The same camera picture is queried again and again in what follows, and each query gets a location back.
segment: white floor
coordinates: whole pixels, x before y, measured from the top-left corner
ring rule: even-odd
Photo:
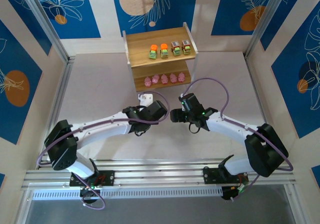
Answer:
[[[241,52],[201,52],[196,77],[214,77],[229,90],[227,116],[242,122],[261,125],[263,118]],[[157,89],[180,108],[178,101],[186,85]],[[220,110],[226,101],[222,87],[213,81],[202,81],[192,90],[204,108]],[[59,120],[70,124],[89,122],[111,116],[123,108],[138,105],[137,94],[129,78],[126,55],[81,54],[73,64]],[[188,125],[172,123],[170,118],[152,126],[141,137],[133,133],[113,136],[84,147],[80,152],[99,160],[107,159],[184,159],[225,158],[245,153],[239,143],[216,132],[201,130],[192,134]]]

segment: shelf board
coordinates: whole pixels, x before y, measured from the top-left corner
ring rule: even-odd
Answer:
[[[196,51],[192,44],[190,45],[190,54],[184,55],[183,51],[181,50],[181,55],[174,56],[174,54],[171,52],[171,42],[178,41],[179,44],[182,45],[182,40],[191,41],[191,37],[189,36],[187,29],[184,26],[126,35],[128,59],[131,67],[135,68],[172,61],[195,59]],[[166,43],[168,45],[169,57],[161,58],[160,46],[162,43]],[[156,59],[149,58],[149,51],[152,44],[156,44],[158,46]]]
[[[185,60],[175,60],[156,65],[139,66],[132,68],[133,78],[146,78],[152,77],[155,74],[165,73],[189,73],[189,69]]]
[[[138,73],[137,77],[134,78],[134,84],[135,84],[136,91],[137,92],[142,92],[142,91],[152,90],[152,89],[156,89],[156,88],[167,88],[167,87],[173,87],[173,86],[189,84],[191,82],[191,76],[190,76],[190,73],[189,73],[189,70],[188,70],[186,62],[185,61],[182,61],[182,62],[184,62],[186,69],[184,68],[184,69],[180,69],[178,71],[167,71],[167,72],[158,72],[158,73],[151,74],[152,70],[150,69],[150,67],[144,67],[144,68],[149,68],[150,70],[144,70],[143,72]],[[176,76],[178,76],[179,73],[181,73],[181,72],[183,72],[183,74],[185,75],[184,82],[178,82],[177,81],[176,83],[171,83],[170,74],[173,73]],[[146,87],[145,86],[145,78],[146,77],[152,78],[152,76],[155,75],[155,74],[159,74],[159,76],[160,76],[159,82],[157,84],[152,84],[150,87]],[[162,84],[161,83],[162,74],[165,74],[168,77],[168,83],[167,84]]]

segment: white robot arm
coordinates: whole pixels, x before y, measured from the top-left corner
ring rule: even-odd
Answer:
[[[77,150],[111,136],[129,133],[141,136],[168,112],[160,101],[153,102],[152,94],[143,94],[139,99],[140,105],[129,106],[103,119],[79,124],[69,124],[67,120],[59,121],[44,142],[47,148],[52,146],[47,152],[53,169],[67,169],[82,179],[96,179],[99,176],[96,165]]]
[[[272,126],[264,123],[262,126],[249,125],[229,118],[214,108],[204,107],[199,103],[193,93],[179,97],[181,109],[170,112],[171,121],[174,123],[189,123],[209,132],[218,132],[239,142],[246,148],[247,155],[228,156],[218,168],[217,184],[232,183],[234,176],[243,173],[257,172],[263,177],[268,177],[284,161],[272,146],[276,146],[281,153],[288,157],[288,151],[281,142]]]

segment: pink pig toy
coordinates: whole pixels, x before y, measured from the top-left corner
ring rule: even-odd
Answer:
[[[168,83],[168,77],[165,74],[163,74],[161,76],[161,82],[162,82],[162,84],[167,84]]]
[[[176,76],[175,74],[171,73],[171,75],[170,75],[170,81],[171,81],[172,83],[176,83],[176,82],[177,82],[177,76]]]
[[[159,81],[159,75],[158,74],[156,74],[156,75],[154,75],[153,77],[152,77],[152,83],[153,84],[157,84],[158,83],[158,81]]]
[[[183,83],[185,81],[186,77],[185,74],[183,74],[182,72],[178,75],[178,81]]]
[[[146,77],[145,79],[144,79],[144,85],[147,87],[147,88],[149,88],[149,87],[151,87],[151,79],[150,79],[150,77]]]

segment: toy truck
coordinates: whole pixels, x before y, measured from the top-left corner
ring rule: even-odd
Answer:
[[[182,41],[182,50],[184,54],[190,54],[190,41],[189,40],[183,40]]]
[[[178,56],[181,54],[180,45],[178,41],[171,42],[171,51],[174,56]]]
[[[150,52],[149,52],[149,58],[156,59],[157,58],[157,45],[151,45]]]
[[[160,50],[160,54],[162,58],[167,58],[168,55],[168,45],[165,43],[161,44],[161,50]]]

